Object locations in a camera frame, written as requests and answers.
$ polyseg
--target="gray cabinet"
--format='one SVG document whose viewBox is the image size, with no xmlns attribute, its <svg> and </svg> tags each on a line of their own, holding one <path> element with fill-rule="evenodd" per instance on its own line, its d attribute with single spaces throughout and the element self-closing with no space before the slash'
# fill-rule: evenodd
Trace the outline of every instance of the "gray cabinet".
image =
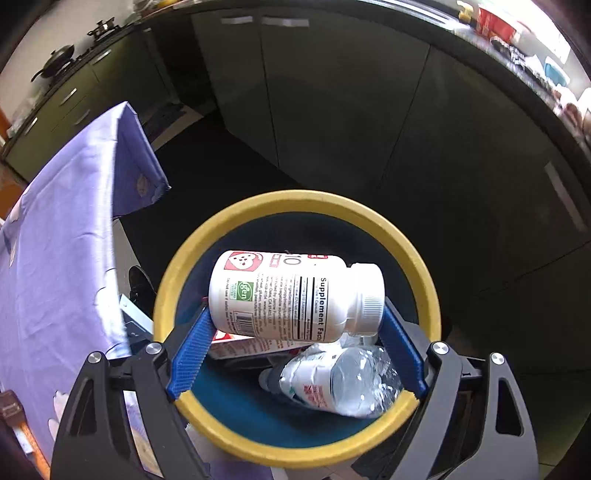
<svg viewBox="0 0 591 480">
<path fill-rule="evenodd" d="M 192 18 L 226 128 L 277 165 L 256 13 L 222 10 Z"/>
<path fill-rule="evenodd" d="M 366 201 L 413 98 L 428 45 L 312 9 L 261 8 L 279 165 L 304 187 Z"/>
<path fill-rule="evenodd" d="M 417 247 L 448 312 L 590 238 L 589 204 L 548 136 L 435 48 L 375 208 Z"/>
</svg>

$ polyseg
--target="green logo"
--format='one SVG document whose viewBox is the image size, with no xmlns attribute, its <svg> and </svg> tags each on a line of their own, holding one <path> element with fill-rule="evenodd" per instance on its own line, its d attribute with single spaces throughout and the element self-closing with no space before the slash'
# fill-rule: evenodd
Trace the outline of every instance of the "green logo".
<svg viewBox="0 0 591 480">
<path fill-rule="evenodd" d="M 239 281 L 236 288 L 236 299 L 242 301 L 252 301 L 252 291 L 254 283 L 251 281 Z"/>
</svg>

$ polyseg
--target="food container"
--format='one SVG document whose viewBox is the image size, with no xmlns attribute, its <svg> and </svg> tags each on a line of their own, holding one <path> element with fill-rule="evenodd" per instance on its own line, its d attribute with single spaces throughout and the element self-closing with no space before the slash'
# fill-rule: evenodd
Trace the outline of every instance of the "food container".
<svg viewBox="0 0 591 480">
<path fill-rule="evenodd" d="M 479 6 L 476 32 L 486 38 L 499 37 L 505 43 L 512 43 L 516 40 L 517 29 L 490 9 Z"/>
</svg>

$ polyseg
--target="pot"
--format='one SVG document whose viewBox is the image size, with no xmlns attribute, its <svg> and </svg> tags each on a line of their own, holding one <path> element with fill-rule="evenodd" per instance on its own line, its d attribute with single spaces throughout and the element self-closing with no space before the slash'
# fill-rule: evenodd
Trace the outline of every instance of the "pot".
<svg viewBox="0 0 591 480">
<path fill-rule="evenodd" d="M 109 30 L 113 30 L 115 28 L 115 17 L 111 17 L 106 22 L 101 20 L 100 22 L 97 22 L 96 25 L 97 27 L 94 30 L 89 31 L 86 35 L 89 37 L 94 37 L 95 40 L 98 40 Z"/>
<path fill-rule="evenodd" d="M 59 50 L 52 51 L 51 58 L 45 62 L 41 70 L 33 75 L 31 81 L 35 80 L 38 75 L 41 75 L 45 79 L 53 77 L 72 59 L 72 55 L 74 55 L 74 45 L 66 45 Z"/>
</svg>

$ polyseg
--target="barcode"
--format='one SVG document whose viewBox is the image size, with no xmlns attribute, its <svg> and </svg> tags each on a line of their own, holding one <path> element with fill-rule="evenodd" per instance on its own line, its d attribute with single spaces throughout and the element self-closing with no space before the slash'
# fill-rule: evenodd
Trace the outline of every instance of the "barcode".
<svg viewBox="0 0 591 480">
<path fill-rule="evenodd" d="M 238 335 L 249 337 L 256 336 L 254 325 L 252 324 L 252 313 L 234 312 L 236 332 Z"/>
</svg>

